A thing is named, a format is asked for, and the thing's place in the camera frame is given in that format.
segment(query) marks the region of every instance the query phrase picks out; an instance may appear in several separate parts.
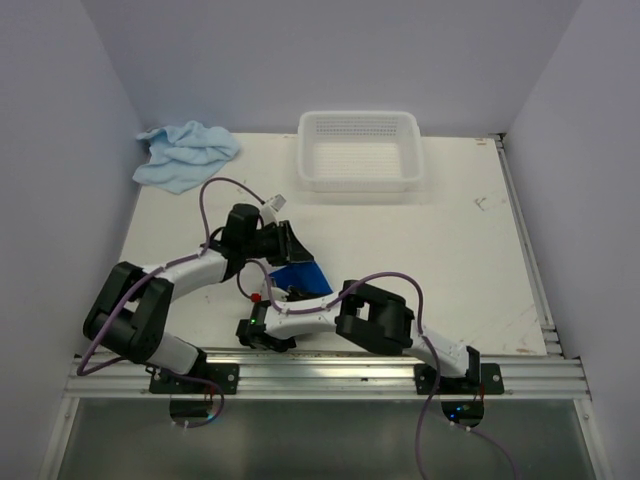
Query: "white plastic basket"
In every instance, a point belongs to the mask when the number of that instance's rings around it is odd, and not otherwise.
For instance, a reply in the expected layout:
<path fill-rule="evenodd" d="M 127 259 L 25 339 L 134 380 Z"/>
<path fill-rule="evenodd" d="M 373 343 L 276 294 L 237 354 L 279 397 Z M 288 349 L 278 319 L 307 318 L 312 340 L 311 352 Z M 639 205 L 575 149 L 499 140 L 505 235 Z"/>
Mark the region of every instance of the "white plastic basket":
<path fill-rule="evenodd" d="M 404 192 L 424 175 L 420 129 L 407 112 L 307 112 L 298 174 L 315 192 Z"/>

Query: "white cylinder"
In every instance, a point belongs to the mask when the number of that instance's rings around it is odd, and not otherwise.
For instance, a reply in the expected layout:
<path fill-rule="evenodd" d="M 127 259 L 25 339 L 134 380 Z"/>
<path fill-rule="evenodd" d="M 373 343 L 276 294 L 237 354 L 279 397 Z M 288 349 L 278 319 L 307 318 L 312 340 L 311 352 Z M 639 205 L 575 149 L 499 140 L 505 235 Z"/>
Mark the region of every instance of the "white cylinder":
<path fill-rule="evenodd" d="M 198 350 L 170 333 L 162 335 L 162 340 L 148 362 L 166 368 L 180 375 L 186 375 L 198 357 Z"/>

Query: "blue object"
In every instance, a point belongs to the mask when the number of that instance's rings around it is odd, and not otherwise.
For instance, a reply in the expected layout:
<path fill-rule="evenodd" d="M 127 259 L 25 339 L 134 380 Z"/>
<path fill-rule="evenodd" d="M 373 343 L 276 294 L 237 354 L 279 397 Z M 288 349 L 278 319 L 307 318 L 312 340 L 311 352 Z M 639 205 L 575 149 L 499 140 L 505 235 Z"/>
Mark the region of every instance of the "blue object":
<path fill-rule="evenodd" d="M 240 150 L 224 128 L 206 128 L 196 121 L 184 127 L 155 128 L 136 138 L 149 141 L 151 160 L 138 167 L 133 180 L 175 194 L 204 183 Z"/>
<path fill-rule="evenodd" d="M 295 287 L 303 292 L 328 295 L 329 282 L 316 262 L 292 263 L 270 274 L 276 287 L 287 290 Z"/>

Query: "white table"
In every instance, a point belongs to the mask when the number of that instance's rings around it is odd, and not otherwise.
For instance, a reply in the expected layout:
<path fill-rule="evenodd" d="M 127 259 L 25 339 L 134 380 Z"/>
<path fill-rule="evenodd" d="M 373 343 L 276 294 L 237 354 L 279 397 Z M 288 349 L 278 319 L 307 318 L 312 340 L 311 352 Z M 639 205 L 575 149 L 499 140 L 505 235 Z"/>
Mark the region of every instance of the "white table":
<path fill-rule="evenodd" d="M 425 297 L 425 324 L 487 355 L 545 355 L 538 312 L 521 244 L 491 139 L 423 138 L 426 181 L 420 192 L 379 196 L 305 192 L 295 173 L 296 135 L 237 134 L 242 152 L 219 172 L 264 198 L 287 199 L 298 239 L 314 254 L 331 286 L 345 279 L 394 270 L 413 276 Z M 176 196 L 142 187 L 122 260 L 143 265 L 193 251 L 204 240 L 198 191 Z M 212 229 L 231 206 L 252 199 L 240 188 L 214 183 L 206 194 Z M 255 266 L 242 274 L 247 290 L 262 282 Z M 399 279 L 374 284 L 416 307 L 412 287 Z M 238 320 L 251 304 L 234 281 L 200 289 L 172 304 L 167 329 L 202 347 L 238 348 Z M 357 351 L 333 334 L 298 339 L 298 349 Z"/>

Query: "light blue towel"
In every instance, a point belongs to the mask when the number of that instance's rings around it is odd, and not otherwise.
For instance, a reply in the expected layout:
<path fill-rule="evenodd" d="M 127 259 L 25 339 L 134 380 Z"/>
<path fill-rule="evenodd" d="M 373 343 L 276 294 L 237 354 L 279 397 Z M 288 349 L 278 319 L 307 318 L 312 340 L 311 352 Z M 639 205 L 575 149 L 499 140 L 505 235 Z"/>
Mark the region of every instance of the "light blue towel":
<path fill-rule="evenodd" d="M 205 128 L 193 120 L 184 127 L 156 128 L 136 138 L 149 140 L 151 160 L 138 167 L 133 180 L 175 194 L 204 183 L 240 150 L 224 128 Z"/>

